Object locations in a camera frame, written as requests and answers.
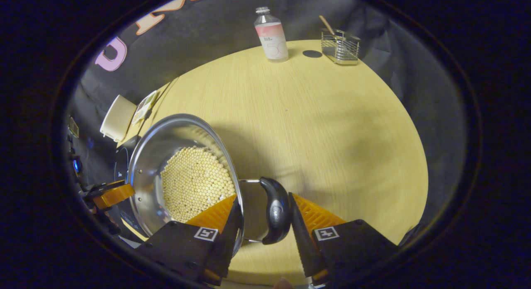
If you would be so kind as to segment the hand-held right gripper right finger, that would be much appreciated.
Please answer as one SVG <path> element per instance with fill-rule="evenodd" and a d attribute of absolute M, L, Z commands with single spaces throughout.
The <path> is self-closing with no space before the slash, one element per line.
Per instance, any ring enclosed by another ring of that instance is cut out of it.
<path fill-rule="evenodd" d="M 360 285 L 399 252 L 362 219 L 345 221 L 297 194 L 289 198 L 298 254 L 313 285 Z"/>

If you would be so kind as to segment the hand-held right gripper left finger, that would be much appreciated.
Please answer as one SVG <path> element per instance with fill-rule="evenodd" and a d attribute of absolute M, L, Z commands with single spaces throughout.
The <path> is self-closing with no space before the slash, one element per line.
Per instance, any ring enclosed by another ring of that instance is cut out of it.
<path fill-rule="evenodd" d="M 219 286 L 237 249 L 241 221 L 240 205 L 230 196 L 187 223 L 169 221 L 138 252 L 177 276 Z"/>

